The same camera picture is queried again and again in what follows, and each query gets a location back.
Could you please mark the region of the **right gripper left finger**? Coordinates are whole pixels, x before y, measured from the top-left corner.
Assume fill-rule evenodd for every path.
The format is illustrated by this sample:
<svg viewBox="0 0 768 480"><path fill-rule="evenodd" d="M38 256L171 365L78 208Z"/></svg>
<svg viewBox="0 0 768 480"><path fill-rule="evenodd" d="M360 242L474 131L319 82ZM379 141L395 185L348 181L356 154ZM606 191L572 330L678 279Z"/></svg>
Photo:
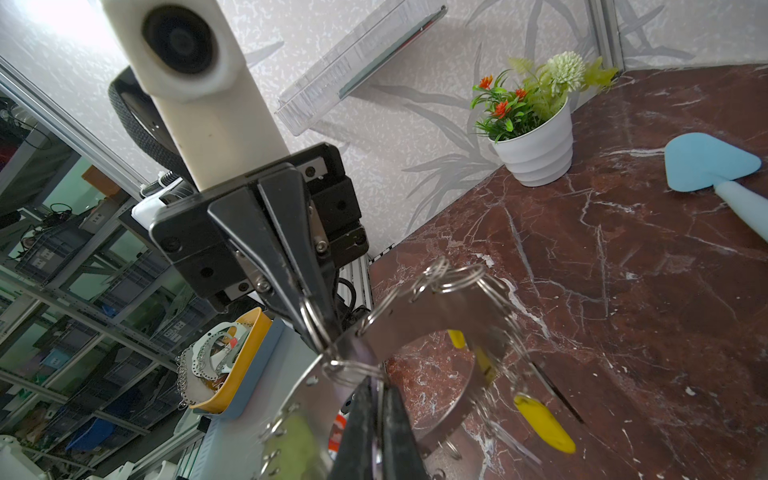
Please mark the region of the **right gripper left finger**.
<svg viewBox="0 0 768 480"><path fill-rule="evenodd" d="M374 441L377 439L377 411L371 379L355 390L342 442L329 473L329 480L371 480L374 478Z"/></svg>

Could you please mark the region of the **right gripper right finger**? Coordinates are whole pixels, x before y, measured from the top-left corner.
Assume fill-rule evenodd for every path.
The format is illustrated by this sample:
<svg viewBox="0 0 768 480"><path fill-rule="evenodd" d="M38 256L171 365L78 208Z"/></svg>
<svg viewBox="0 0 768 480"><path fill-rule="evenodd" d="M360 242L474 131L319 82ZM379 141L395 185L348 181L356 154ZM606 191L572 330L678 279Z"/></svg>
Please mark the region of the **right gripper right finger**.
<svg viewBox="0 0 768 480"><path fill-rule="evenodd" d="M402 396L394 385L384 386L380 449L384 479L428 478Z"/></svg>

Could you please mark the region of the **large metal key ring plate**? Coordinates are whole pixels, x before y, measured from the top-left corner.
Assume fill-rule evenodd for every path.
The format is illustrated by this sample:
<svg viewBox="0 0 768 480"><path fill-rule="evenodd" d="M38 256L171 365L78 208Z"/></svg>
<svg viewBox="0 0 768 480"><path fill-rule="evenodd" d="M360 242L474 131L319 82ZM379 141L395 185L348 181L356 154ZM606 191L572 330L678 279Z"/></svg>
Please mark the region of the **large metal key ring plate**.
<svg viewBox="0 0 768 480"><path fill-rule="evenodd" d="M430 475L499 479L529 467L502 427L532 367L517 286L445 259L394 287L302 374L261 433L260 479L324 479L357 387L371 379L381 457L384 386L396 386Z"/></svg>

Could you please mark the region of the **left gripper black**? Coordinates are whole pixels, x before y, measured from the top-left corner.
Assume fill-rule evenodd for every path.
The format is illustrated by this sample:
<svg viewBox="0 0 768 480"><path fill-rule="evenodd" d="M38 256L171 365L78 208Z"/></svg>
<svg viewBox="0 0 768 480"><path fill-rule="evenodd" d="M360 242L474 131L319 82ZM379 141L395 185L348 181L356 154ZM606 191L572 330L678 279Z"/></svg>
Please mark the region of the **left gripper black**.
<svg viewBox="0 0 768 480"><path fill-rule="evenodd" d="M361 217L338 148L320 143L172 203L149 233L201 297L265 282L321 353L341 332L336 271L369 249Z"/></svg>

